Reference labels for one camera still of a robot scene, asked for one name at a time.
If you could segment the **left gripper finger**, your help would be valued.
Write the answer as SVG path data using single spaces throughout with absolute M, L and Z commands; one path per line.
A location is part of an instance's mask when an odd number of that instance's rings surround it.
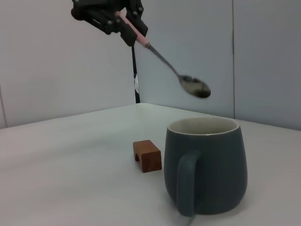
M 144 7 L 141 0 L 129 0 L 128 19 L 135 26 L 135 28 L 145 37 L 148 27 L 142 21 L 142 14 Z
M 131 47 L 135 44 L 138 35 L 121 16 L 121 12 L 105 12 L 103 10 L 83 10 L 80 12 L 81 20 L 88 22 L 107 35 L 120 33 L 122 40 Z

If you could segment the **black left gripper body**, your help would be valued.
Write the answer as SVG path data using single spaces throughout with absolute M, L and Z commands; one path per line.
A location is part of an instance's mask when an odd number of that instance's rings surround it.
M 71 15 L 76 20 L 84 20 L 86 17 L 91 17 L 89 14 L 109 14 L 114 15 L 116 11 L 121 11 L 123 8 L 130 7 L 131 0 L 73 0 Z

